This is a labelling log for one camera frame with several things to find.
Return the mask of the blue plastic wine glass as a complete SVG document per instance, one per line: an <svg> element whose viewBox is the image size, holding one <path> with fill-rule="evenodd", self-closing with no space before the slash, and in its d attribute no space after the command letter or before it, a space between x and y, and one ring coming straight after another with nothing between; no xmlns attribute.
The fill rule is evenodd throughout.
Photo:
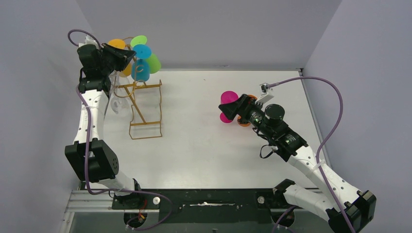
<svg viewBox="0 0 412 233"><path fill-rule="evenodd" d="M152 50L143 44L137 44L133 47L136 52L137 60L132 65L131 77L137 82L146 82L150 78L150 67L146 59L152 55Z"/></svg>

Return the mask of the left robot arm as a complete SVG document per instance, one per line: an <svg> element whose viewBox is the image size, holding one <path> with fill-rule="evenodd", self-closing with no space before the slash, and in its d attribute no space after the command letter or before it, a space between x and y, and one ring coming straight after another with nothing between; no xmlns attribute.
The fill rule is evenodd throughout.
<svg viewBox="0 0 412 233"><path fill-rule="evenodd" d="M90 194L113 192L115 203L138 209L145 204L140 186L120 171L117 155L103 139L112 86L109 76L123 71L136 53L108 44L84 44L77 54L82 64L76 87L81 113L77 134L65 147L65 156Z"/></svg>

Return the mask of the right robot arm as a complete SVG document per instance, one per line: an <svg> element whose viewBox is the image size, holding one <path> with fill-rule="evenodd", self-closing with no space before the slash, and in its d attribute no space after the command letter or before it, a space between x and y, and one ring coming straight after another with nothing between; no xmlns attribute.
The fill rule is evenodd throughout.
<svg viewBox="0 0 412 233"><path fill-rule="evenodd" d="M301 207L325 220L335 233L360 232L374 217L377 198L362 192L334 172L298 133L283 120L285 110L278 104L265 109L256 100L243 94L234 102L220 104L222 114L235 117L253 126L255 133L268 142L285 162L298 169L316 185L320 193L285 179L274 194L286 203Z"/></svg>

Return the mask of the orange plastic wine glass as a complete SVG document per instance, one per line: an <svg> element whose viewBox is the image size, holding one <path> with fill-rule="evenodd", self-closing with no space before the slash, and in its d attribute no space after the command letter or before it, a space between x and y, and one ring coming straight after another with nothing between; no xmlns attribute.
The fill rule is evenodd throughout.
<svg viewBox="0 0 412 233"><path fill-rule="evenodd" d="M256 101L256 97L254 95L246 95L243 94L240 98L239 109L238 109L238 118L237 123L242 127L248 127L251 125L249 118L251 112L254 107L254 103Z"/></svg>

